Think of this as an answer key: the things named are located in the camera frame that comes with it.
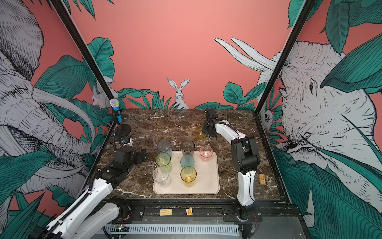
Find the marble tabletop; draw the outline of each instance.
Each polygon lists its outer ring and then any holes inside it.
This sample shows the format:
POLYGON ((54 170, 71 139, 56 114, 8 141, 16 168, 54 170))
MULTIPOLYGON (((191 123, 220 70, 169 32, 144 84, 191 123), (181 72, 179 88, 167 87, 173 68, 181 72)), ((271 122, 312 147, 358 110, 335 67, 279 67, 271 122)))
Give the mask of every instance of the marble tabletop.
MULTIPOLYGON (((272 169, 269 165, 264 146, 260 139, 255 120, 251 111, 246 110, 217 110, 219 115, 228 114, 229 122, 240 132, 254 135, 261 158, 258 166, 254 196, 259 199, 279 199, 280 195, 272 169), (265 174, 266 185, 259 182, 259 174, 265 174)), ((148 160, 135 165, 122 183, 109 195, 118 195, 121 198, 235 198, 238 193, 238 175, 231 162, 231 144, 221 135, 217 140, 208 137, 205 141, 195 140, 195 126, 203 125, 205 115, 203 110, 187 109, 125 109, 121 113, 123 124, 131 126, 130 137, 133 146, 140 150, 147 150, 148 160), (180 150, 183 140, 190 139, 195 142, 195 150, 202 145, 210 145, 217 153, 220 191, 217 194, 156 194, 153 191, 152 172, 154 171, 156 145, 161 140, 169 140, 172 150, 180 150)), ((112 139, 107 142, 103 155, 97 162, 96 169, 104 167, 114 158, 112 139)))

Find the animal eye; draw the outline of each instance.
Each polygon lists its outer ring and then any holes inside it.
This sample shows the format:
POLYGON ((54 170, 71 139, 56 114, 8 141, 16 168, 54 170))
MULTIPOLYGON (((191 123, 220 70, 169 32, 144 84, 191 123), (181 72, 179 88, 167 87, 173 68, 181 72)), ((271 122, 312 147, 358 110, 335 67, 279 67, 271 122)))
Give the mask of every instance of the animal eye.
POLYGON ((311 83, 309 84, 309 90, 310 90, 311 93, 313 94, 313 82, 311 82, 311 83))

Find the beige tray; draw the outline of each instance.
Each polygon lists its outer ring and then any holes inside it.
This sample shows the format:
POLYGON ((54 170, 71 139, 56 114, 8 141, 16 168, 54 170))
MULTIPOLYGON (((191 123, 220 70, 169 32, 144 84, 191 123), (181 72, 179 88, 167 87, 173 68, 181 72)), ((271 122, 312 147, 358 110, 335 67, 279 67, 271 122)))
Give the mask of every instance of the beige tray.
POLYGON ((180 159, 183 157, 182 151, 172 151, 170 184, 163 188, 154 182, 153 190, 158 194, 217 194, 220 190, 219 171, 217 169, 216 153, 212 155, 209 162, 202 162, 202 156, 199 151, 194 152, 194 160, 196 169, 196 179, 192 187, 186 187, 180 177, 182 166, 180 159))

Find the plastic cup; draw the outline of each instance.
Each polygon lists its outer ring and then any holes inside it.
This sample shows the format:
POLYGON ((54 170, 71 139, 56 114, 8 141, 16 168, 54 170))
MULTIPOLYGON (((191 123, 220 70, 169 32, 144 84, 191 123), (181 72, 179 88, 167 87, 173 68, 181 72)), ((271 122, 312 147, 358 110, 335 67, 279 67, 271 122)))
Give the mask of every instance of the plastic cup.
POLYGON ((182 150, 183 156, 191 155, 192 157, 194 157, 195 144, 192 140, 183 141, 180 145, 180 149, 182 150))
POLYGON ((204 141, 207 137, 207 135, 202 133, 202 126, 198 125, 195 127, 195 135, 197 141, 204 141))
POLYGON ((170 178, 168 177, 170 172, 166 167, 157 167, 152 173, 154 181, 162 187, 168 187, 170 185, 170 178))
POLYGON ((180 171, 180 177, 186 187, 192 187, 196 179, 196 170, 190 166, 184 167, 182 171, 180 171))
POLYGON ((199 153, 202 156, 202 161, 207 163, 211 160, 214 150, 210 146, 204 145, 200 147, 199 153))
POLYGON ((155 163, 159 167, 166 167, 167 170, 171 171, 171 157, 168 153, 160 153, 155 158, 155 163))
POLYGON ((157 144, 158 153, 168 153, 169 156, 172 156, 171 142, 168 140, 162 140, 157 144))
POLYGON ((194 164, 195 164, 195 160, 191 155, 185 155, 180 160, 180 165, 182 165, 182 167, 188 167, 188 166, 193 167, 194 164))

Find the wooden block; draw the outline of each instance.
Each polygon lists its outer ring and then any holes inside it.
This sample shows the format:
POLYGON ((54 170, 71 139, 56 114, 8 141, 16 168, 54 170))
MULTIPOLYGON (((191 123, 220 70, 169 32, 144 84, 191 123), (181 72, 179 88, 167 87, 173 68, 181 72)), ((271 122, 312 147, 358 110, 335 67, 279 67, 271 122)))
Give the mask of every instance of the wooden block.
POLYGON ((265 185, 266 184, 265 183, 265 175, 264 174, 259 174, 259 176, 260 176, 260 184, 265 185))
POLYGON ((192 215, 192 208, 186 209, 187 216, 192 215))
POLYGON ((160 216, 171 216, 172 215, 172 208, 161 209, 159 215, 160 216))

